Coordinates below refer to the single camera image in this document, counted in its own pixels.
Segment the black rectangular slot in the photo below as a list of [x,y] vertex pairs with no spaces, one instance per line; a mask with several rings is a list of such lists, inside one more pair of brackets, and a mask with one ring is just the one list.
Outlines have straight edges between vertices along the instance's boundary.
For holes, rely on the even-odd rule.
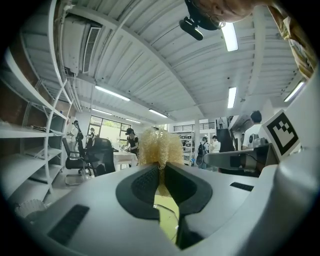
[[254,186],[250,186],[250,185],[246,185],[246,184],[242,184],[242,183],[238,183],[238,182],[233,182],[230,184],[230,186],[235,187],[237,189],[250,191],[250,192],[254,189]]
[[88,211],[89,207],[76,204],[48,233],[48,236],[64,246],[67,245]]

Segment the ceiling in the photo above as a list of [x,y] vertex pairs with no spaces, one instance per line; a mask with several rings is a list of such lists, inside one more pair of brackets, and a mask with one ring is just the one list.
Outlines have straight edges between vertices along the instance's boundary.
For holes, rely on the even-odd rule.
[[[266,7],[234,23],[238,50],[232,52],[219,30],[200,28],[204,39],[197,41],[178,26],[188,15],[183,0],[79,0],[70,13],[102,25],[89,72],[74,80],[81,106],[143,124],[261,110],[298,72]],[[94,83],[131,101],[97,91]],[[237,87],[231,109],[229,87]]]

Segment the air vent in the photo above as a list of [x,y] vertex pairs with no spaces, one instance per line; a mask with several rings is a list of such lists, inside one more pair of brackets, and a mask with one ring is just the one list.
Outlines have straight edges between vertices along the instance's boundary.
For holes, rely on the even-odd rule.
[[94,50],[96,39],[98,37],[101,27],[91,27],[88,35],[88,40],[86,41],[84,57],[83,57],[83,69],[82,72],[89,72],[91,55]]

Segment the cable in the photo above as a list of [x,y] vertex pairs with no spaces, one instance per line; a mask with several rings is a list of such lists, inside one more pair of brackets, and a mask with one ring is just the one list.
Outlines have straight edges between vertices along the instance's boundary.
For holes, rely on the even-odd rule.
[[[157,208],[157,206],[160,206],[160,207],[168,210],[169,212],[172,212],[173,215],[174,215],[174,217],[176,218],[176,221],[179,223],[179,218],[177,217],[176,213],[175,213],[173,210],[171,210],[171,209],[169,209],[168,207],[165,207],[165,206],[163,206],[163,205],[161,205],[161,204],[158,204],[158,203],[155,203],[155,204],[153,205],[154,208]],[[177,235],[177,233],[178,233],[178,230],[176,230],[174,236],[173,236],[170,240],[173,240],[173,239],[175,238],[175,236]]]
[[247,153],[243,153],[243,154],[253,158],[253,160],[255,160],[258,164],[265,165],[265,163],[262,163],[262,162],[258,161],[253,155],[250,155],[250,154],[247,154]]

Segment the air conditioner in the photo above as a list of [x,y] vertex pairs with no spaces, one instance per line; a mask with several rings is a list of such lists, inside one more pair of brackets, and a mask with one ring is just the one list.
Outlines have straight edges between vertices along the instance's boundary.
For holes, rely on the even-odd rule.
[[89,72],[101,25],[78,16],[67,16],[63,26],[63,64],[78,75]]

